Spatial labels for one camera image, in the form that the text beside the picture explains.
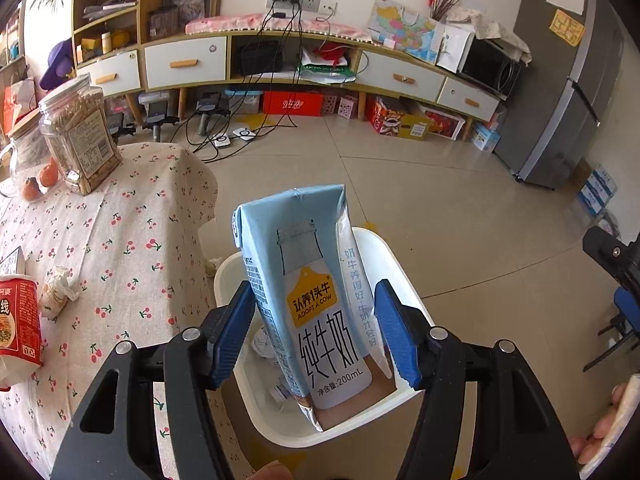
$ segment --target microwave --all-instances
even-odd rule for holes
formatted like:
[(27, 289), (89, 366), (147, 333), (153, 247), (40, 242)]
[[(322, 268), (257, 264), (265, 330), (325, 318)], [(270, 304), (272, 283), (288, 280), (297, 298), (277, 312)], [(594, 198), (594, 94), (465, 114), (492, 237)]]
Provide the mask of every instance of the microwave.
[(478, 40), (472, 32), (449, 25), (436, 64), (502, 99), (511, 94), (522, 68), (492, 41)]

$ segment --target bottle illustration on carton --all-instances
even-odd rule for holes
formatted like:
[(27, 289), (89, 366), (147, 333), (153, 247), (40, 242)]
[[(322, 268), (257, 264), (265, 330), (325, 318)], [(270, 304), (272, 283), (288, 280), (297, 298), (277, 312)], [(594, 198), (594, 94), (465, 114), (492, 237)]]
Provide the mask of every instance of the bottle illustration on carton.
[(296, 360), (313, 404), (326, 410), (365, 390), (371, 371), (358, 352), (357, 332), (322, 256), (313, 220), (277, 232)]

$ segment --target table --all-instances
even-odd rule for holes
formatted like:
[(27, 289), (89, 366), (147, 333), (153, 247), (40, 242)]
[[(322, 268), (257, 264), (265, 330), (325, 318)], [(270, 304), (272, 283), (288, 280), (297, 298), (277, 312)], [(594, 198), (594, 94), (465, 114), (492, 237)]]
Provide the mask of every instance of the table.
[[(26, 273), (42, 282), (52, 266), (72, 270), (80, 297), (56, 320), (41, 319), (42, 360), (25, 383), (0, 393), (0, 419), (25, 457), (48, 478), (74, 410), (113, 346), (163, 343), (197, 326), (214, 304), (198, 228), (214, 217), (218, 184), (192, 153), (144, 142), (88, 196), (60, 185), (29, 204), (0, 200), (0, 255), (20, 245)], [(252, 474), (220, 391), (209, 401), (236, 479)], [(165, 476), (177, 480), (164, 384), (154, 411)]]

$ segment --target red paper cup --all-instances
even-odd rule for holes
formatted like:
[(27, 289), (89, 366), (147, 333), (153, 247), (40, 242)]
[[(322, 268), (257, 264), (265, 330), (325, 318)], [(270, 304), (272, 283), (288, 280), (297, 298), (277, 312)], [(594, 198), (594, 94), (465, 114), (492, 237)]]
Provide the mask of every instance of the red paper cup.
[(42, 366), (35, 280), (0, 276), (0, 388), (26, 381)]

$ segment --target metal screw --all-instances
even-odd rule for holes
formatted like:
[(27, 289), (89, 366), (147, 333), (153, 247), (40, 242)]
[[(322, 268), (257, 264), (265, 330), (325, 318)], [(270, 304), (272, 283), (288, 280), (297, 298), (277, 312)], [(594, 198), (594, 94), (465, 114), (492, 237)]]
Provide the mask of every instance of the metal screw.
[(447, 332), (440, 326), (434, 326), (431, 330), (429, 330), (429, 335), (436, 341), (443, 341), (447, 338), (449, 332)]
[(129, 341), (123, 341), (122, 343), (118, 343), (116, 345), (116, 354), (126, 354), (128, 353), (132, 348), (132, 345)]
[(514, 345), (511, 341), (503, 339), (498, 343), (500, 350), (502, 350), (505, 354), (513, 354), (516, 351), (516, 345)]
[(182, 339), (185, 341), (194, 341), (200, 337), (200, 330), (195, 327), (188, 328), (184, 332), (182, 332)]

